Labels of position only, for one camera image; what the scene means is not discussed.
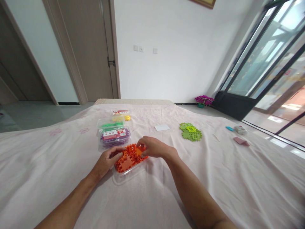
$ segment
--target baseboard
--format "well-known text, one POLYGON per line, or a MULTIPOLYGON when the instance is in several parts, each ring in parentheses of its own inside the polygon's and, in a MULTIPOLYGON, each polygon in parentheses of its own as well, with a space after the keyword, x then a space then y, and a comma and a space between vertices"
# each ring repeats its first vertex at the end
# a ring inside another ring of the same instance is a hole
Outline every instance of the baseboard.
POLYGON ((58 102, 58 105, 79 105, 79 102, 58 102))
POLYGON ((174 103, 176 105, 196 105, 197 103, 174 103))

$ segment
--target door handle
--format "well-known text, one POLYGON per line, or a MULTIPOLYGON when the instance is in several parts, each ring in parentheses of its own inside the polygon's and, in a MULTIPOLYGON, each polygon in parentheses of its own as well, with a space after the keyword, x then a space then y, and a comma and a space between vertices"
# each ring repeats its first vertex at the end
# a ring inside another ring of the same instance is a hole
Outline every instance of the door handle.
POLYGON ((110 67, 110 63, 113 63, 113 66, 115 67, 115 60, 109 61, 109 57, 107 57, 107 61, 108 61, 108 67, 110 67))

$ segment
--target picture frame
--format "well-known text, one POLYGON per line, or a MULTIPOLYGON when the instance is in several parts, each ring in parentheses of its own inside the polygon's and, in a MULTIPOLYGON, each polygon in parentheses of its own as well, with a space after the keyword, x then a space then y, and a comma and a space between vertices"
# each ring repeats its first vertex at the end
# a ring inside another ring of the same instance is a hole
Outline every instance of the picture frame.
POLYGON ((215 2, 216 2, 216 0, 191 0, 191 1, 196 2, 200 5, 206 6, 210 9, 214 8, 215 2))

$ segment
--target white card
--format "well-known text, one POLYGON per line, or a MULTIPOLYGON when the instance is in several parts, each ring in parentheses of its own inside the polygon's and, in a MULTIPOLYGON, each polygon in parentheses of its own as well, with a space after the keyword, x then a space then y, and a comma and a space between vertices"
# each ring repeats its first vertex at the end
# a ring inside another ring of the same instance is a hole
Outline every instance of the white card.
POLYGON ((168 129, 170 129, 170 128, 168 127, 168 125, 157 125, 157 126, 155 126, 155 128, 156 128, 157 131, 162 131, 162 130, 168 130, 168 129))

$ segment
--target potted plant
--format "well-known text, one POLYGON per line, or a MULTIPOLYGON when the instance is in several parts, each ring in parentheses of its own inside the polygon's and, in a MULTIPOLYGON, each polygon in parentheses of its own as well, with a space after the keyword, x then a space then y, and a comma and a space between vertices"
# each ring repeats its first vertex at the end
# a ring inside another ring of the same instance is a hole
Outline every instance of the potted plant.
POLYGON ((198 107, 199 108, 203 108, 204 106, 209 106, 212 104, 212 102, 214 101, 213 98, 211 97, 208 97, 206 95, 200 95, 200 96, 197 96, 195 98, 196 100, 196 103, 198 104, 198 107))

